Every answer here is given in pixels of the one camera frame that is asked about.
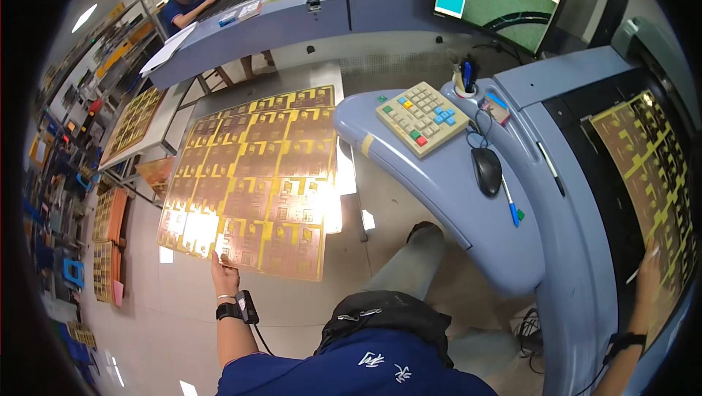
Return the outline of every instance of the tape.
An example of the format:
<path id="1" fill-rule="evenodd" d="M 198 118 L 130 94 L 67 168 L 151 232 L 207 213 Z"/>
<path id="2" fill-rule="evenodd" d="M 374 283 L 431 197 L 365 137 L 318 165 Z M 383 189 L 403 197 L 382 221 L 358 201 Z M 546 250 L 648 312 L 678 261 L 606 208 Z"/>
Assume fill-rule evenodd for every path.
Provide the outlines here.
<path id="1" fill-rule="evenodd" d="M 363 139 L 363 143 L 361 143 L 361 153 L 368 158 L 368 149 L 371 147 L 371 143 L 373 143 L 373 140 L 375 140 L 375 137 L 373 137 L 373 134 L 367 133 L 366 138 Z"/>

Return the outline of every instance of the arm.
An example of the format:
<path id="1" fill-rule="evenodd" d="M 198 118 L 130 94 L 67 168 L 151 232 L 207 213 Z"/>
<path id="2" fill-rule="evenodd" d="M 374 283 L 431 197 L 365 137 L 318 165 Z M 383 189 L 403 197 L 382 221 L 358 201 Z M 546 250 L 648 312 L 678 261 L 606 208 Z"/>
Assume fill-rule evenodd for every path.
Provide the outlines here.
<path id="1" fill-rule="evenodd" d="M 205 0 L 200 4 L 198 7 L 193 9 L 192 11 L 188 12 L 185 15 L 176 15 L 173 17 L 173 24 L 176 25 L 176 27 L 179 27 L 180 29 L 184 28 L 185 26 L 188 25 L 191 21 L 193 21 L 198 15 L 202 13 L 205 9 L 210 7 L 211 4 L 213 4 L 217 0 Z"/>
<path id="2" fill-rule="evenodd" d="M 627 332 L 636 335 L 644 334 L 649 330 L 651 311 L 653 308 L 654 295 L 658 290 L 661 281 L 661 271 L 659 268 L 661 253 L 654 255 L 655 242 L 650 239 L 646 245 L 644 260 L 639 266 L 639 274 L 636 279 L 636 305 L 634 313 L 629 321 Z M 641 357 L 644 346 L 629 346 L 622 350 L 614 358 L 607 373 L 604 374 L 600 384 L 595 388 L 592 396 L 619 396 L 626 389 L 629 378 L 634 374 L 636 363 Z"/>
<path id="3" fill-rule="evenodd" d="M 220 295 L 235 295 L 239 292 L 239 270 L 227 268 L 219 263 L 217 253 L 212 253 L 212 279 L 215 293 Z M 217 306 L 222 303 L 236 303 L 233 298 L 217 300 Z M 217 321 L 217 357 L 222 368 L 241 357 L 258 352 L 258 345 L 253 339 L 249 325 L 238 318 L 224 317 Z"/>

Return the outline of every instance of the shoe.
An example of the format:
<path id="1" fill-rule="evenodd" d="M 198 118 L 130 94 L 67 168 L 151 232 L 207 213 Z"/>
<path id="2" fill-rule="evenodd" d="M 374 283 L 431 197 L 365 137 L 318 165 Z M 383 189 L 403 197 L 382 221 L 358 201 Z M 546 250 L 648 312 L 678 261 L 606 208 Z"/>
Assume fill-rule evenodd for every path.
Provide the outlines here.
<path id="1" fill-rule="evenodd" d="M 423 220 L 420 223 L 415 224 L 414 227 L 412 227 L 412 231 L 407 235 L 407 242 L 409 242 L 409 238 L 412 237 L 412 234 L 414 234 L 417 230 L 419 230 L 420 228 L 429 227 L 430 225 L 435 224 L 429 222 L 428 220 Z"/>

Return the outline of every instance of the grey pants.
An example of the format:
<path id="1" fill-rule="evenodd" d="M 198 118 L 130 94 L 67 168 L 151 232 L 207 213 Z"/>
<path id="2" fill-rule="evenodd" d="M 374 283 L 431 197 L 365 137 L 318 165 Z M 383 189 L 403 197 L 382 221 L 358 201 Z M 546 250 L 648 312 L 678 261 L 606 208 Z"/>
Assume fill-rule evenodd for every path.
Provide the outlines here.
<path id="1" fill-rule="evenodd" d="M 400 291 L 424 300 L 444 257 L 444 234 L 436 225 L 417 230 L 361 291 Z M 449 340 L 449 356 L 462 372 L 485 378 L 506 368 L 519 352 L 519 343 L 499 330 L 470 328 Z"/>

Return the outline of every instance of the computer mouse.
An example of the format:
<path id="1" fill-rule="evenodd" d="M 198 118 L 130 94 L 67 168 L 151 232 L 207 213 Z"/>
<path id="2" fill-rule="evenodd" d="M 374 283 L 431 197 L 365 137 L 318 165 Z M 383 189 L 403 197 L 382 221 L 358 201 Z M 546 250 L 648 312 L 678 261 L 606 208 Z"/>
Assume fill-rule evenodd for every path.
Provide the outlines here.
<path id="1" fill-rule="evenodd" d="M 476 147 L 471 151 L 473 168 L 478 187 L 486 197 L 493 198 L 502 185 L 502 164 L 497 154 L 486 147 Z"/>

